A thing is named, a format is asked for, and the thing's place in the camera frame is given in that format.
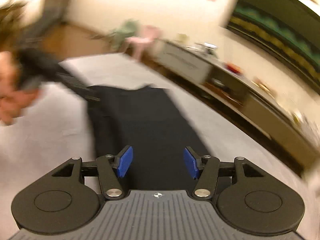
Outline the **person's left hand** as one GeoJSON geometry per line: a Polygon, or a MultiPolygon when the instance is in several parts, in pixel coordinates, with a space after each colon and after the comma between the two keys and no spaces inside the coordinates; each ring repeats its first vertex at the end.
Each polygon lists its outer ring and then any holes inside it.
{"type": "Polygon", "coordinates": [[[5,125],[11,125],[40,94],[38,88],[18,90],[17,77],[18,68],[14,65],[11,52],[1,51],[1,122],[5,125]]]}

